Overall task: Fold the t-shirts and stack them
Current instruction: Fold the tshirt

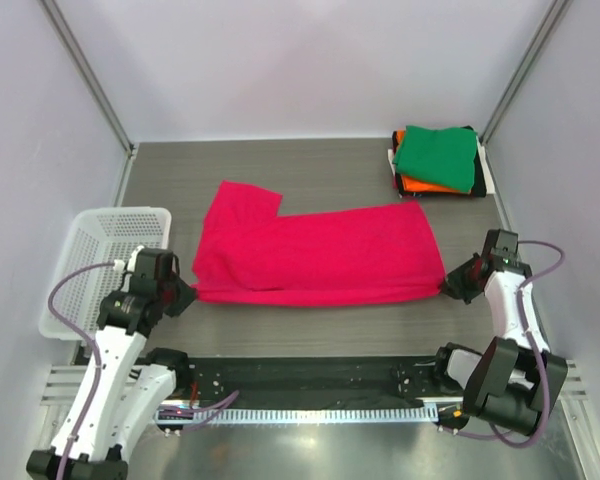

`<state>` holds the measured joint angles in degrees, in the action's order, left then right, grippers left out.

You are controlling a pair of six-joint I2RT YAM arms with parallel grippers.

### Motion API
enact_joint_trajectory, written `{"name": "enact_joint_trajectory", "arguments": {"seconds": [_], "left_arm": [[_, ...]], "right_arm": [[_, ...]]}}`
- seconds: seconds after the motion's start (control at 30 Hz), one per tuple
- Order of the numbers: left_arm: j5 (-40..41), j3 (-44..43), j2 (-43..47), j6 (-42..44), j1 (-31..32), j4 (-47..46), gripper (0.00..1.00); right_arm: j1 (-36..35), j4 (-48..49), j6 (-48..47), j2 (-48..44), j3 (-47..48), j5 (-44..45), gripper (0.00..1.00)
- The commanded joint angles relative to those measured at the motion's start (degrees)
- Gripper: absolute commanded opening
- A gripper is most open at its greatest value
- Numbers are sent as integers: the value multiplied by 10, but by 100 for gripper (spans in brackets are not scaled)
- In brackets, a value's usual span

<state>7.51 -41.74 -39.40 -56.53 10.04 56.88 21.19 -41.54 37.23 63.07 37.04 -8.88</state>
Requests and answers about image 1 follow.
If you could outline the pink t shirt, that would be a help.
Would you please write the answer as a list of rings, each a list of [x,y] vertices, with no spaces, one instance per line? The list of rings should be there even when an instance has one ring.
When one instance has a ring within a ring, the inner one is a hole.
[[[438,294],[445,269],[418,203],[280,215],[282,200],[220,184],[192,264],[201,301],[341,307]]]

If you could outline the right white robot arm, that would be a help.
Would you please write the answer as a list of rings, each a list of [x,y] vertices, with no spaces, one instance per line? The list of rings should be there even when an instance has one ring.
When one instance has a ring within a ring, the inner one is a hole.
[[[539,328],[533,280],[529,265],[497,257],[475,256],[448,274],[448,296],[465,302],[486,297],[494,337],[482,353],[447,344],[430,372],[440,394],[462,389],[462,415],[488,423],[490,438],[514,448],[542,435],[568,374],[567,361],[551,353]]]

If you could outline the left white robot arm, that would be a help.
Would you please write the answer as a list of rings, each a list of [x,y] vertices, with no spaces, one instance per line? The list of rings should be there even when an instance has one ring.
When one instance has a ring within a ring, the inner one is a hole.
[[[194,289],[176,273],[162,280],[128,275],[127,281],[126,289],[101,302],[95,335],[74,330],[92,355],[50,447],[29,456],[26,472],[33,479],[126,478],[133,449],[158,407],[192,389],[187,354],[166,348],[149,352],[134,385],[127,381],[153,328],[181,314],[195,300]]]

